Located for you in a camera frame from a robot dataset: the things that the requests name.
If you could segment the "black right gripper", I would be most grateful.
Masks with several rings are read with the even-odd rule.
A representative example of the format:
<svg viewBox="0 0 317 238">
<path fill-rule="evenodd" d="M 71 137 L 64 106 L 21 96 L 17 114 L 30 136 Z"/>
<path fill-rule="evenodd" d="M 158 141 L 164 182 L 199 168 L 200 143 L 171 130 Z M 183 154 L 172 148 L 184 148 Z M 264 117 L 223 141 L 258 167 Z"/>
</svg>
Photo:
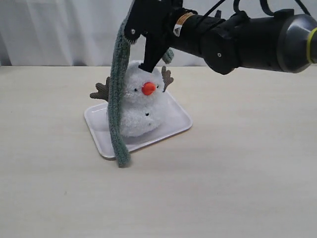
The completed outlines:
<svg viewBox="0 0 317 238">
<path fill-rule="evenodd" d="M 123 35 L 134 45 L 140 36 L 146 38 L 144 60 L 139 68 L 152 73 L 160 60 L 171 63 L 171 36 L 168 27 L 184 13 L 196 12 L 183 7 L 182 0 L 134 0 L 129 8 Z"/>
</svg>

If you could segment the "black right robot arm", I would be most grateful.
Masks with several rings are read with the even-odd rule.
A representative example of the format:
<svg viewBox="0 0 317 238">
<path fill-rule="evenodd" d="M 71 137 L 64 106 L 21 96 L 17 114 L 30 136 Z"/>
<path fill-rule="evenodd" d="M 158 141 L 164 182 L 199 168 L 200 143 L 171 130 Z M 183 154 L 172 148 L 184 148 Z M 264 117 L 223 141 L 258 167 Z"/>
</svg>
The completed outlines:
<svg viewBox="0 0 317 238">
<path fill-rule="evenodd" d="M 171 48 L 204 59 L 215 72 L 239 67 L 299 73 L 317 61 L 317 21 L 302 6 L 271 11 L 261 1 L 265 17 L 250 18 L 233 2 L 234 14 L 224 19 L 217 6 L 204 15 L 184 8 L 180 0 L 135 0 L 123 23 L 126 41 L 146 38 L 141 69 L 152 72 Z"/>
</svg>

